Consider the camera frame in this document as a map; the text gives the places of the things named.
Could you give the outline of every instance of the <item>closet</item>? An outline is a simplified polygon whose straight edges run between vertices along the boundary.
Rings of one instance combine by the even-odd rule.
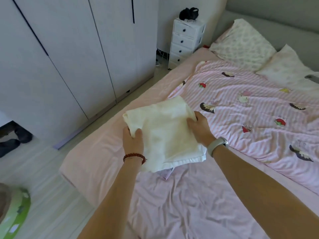
[[[158,0],[0,0],[0,9],[0,110],[52,145],[154,74]]]

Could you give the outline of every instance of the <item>wardrobe door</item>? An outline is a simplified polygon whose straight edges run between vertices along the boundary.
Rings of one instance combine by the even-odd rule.
[[[15,0],[88,118],[115,101],[88,0]]]
[[[142,82],[155,72],[159,0],[133,0],[133,4],[138,79]]]
[[[12,0],[0,0],[0,110],[51,144],[87,121]]]
[[[116,98],[138,83],[131,0],[90,0]]]

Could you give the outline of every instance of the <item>wall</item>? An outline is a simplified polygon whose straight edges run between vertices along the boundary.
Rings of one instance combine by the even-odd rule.
[[[9,119],[6,116],[6,114],[4,114],[2,111],[0,111],[0,126],[6,125],[10,121],[11,121],[11,119]]]
[[[206,22],[202,45],[212,43],[213,31],[218,18],[225,9],[227,0],[159,0],[157,27],[157,48],[169,53],[173,31],[173,21],[186,7],[199,9],[198,19]]]

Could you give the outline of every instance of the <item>red beaded bracelet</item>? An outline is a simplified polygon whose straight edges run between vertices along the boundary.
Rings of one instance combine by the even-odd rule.
[[[141,154],[126,154],[125,156],[124,156],[124,158],[123,158],[123,162],[125,162],[125,160],[127,159],[127,158],[130,158],[130,157],[140,157],[141,159],[142,159],[142,165],[146,162],[146,158],[143,156],[143,155],[141,155]]]

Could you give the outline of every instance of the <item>black slipper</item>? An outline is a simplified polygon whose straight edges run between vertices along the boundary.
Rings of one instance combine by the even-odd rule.
[[[5,156],[8,152],[16,149],[20,145],[20,141],[16,139],[10,139],[5,142],[0,142],[0,158]]]
[[[28,132],[23,127],[19,126],[14,130],[14,133],[18,136],[21,143],[28,143],[32,140],[32,133]]]

